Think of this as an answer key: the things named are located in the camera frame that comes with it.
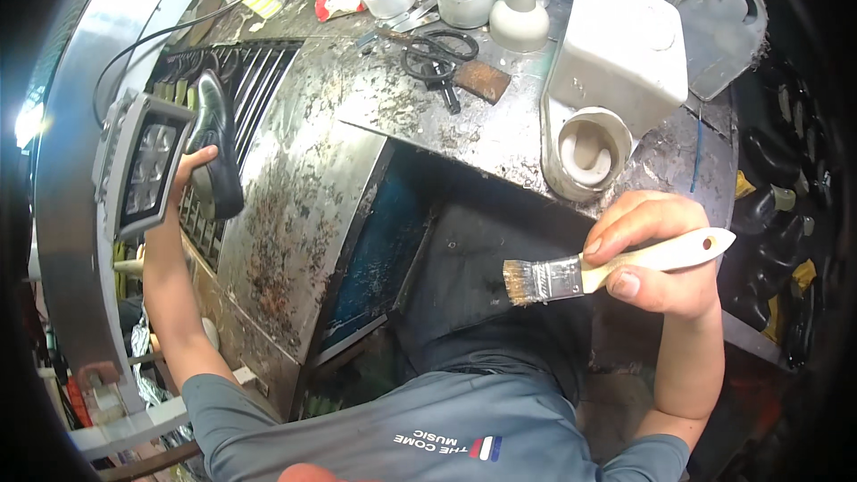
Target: brush bristles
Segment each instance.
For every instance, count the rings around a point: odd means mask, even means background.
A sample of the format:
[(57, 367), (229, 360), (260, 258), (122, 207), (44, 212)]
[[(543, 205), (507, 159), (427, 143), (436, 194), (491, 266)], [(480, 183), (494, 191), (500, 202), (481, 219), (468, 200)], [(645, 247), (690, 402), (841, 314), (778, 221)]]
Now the brush bristles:
[(530, 263), (503, 261), (503, 281), (513, 305), (530, 305), (535, 297), (535, 285)]

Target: blue wire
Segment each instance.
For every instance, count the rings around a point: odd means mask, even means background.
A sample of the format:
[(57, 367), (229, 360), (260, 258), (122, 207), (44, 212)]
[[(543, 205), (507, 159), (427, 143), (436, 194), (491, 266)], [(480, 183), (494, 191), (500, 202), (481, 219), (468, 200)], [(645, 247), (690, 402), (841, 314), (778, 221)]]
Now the blue wire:
[(702, 118), (697, 119), (697, 160), (693, 163), (693, 180), (691, 194), (696, 190), (696, 179), (699, 177), (699, 159), (702, 158)]

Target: metal workbench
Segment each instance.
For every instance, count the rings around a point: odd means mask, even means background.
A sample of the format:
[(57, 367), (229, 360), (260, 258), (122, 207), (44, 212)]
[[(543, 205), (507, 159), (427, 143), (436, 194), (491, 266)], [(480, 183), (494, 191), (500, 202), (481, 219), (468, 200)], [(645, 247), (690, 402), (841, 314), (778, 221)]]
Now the metal workbench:
[[(241, 177), (246, 208), (226, 226), (216, 274), (220, 308), (209, 304), (222, 317), (221, 331), (240, 332), (227, 354), (236, 359), (230, 363), (249, 365), (263, 380), (269, 366), (279, 369), (271, 386), (281, 412), (310, 355), (324, 303), (347, 266), (349, 239), (370, 209), (388, 138), (591, 219), (623, 191), (655, 189), (696, 199), (712, 225), (728, 226), (738, 168), (730, 91), (709, 103), (690, 96), (641, 140), (614, 185), (596, 199), (573, 203), (548, 188), (541, 174), (539, 98), (571, 1), (551, 1), (551, 41), (536, 53), (513, 53), (494, 44), (487, 28), (470, 30), (480, 44), (478, 58), (511, 74), (512, 83), (493, 107), (460, 91), (462, 111), (455, 116), (437, 93), (404, 74), (399, 45), (380, 40), (369, 54), (357, 50), (356, 39), (374, 26), (367, 12), (320, 23), (306, 0), (289, 0), (265, 22), (236, 8), (209, 32), (203, 44), (304, 42), (254, 136)], [(691, 193), (700, 114), (702, 157)], [(776, 345), (754, 329), (725, 312), (724, 324), (728, 341), (777, 362)]]

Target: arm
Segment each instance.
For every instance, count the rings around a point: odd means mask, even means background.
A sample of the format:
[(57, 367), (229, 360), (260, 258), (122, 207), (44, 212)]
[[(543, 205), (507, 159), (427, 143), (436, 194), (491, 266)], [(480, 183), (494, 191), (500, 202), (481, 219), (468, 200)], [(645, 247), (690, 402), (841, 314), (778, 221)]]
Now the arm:
[(178, 225), (178, 201), (191, 170), (217, 156), (211, 147), (184, 155), (166, 209), (164, 223), (146, 231), (143, 295), (146, 312), (179, 391), (196, 374), (216, 374), (238, 385), (229, 366), (214, 349), (202, 328), (190, 273), (184, 262)]
[[(602, 264), (628, 245), (708, 225), (703, 208), (690, 199), (655, 191), (628, 192), (594, 225), (584, 258)], [(723, 384), (723, 327), (714, 261), (671, 274), (623, 267), (607, 278), (607, 291), (664, 314), (655, 403), (637, 437), (670, 434), (693, 450)]]

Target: blue panel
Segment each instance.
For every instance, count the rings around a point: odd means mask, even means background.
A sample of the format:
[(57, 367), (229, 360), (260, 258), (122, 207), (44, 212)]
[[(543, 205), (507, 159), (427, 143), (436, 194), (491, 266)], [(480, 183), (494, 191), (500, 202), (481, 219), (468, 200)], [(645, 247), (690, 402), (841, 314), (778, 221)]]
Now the blue panel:
[(407, 157), (393, 155), (327, 323), (321, 350), (391, 310), (426, 231), (429, 198)]

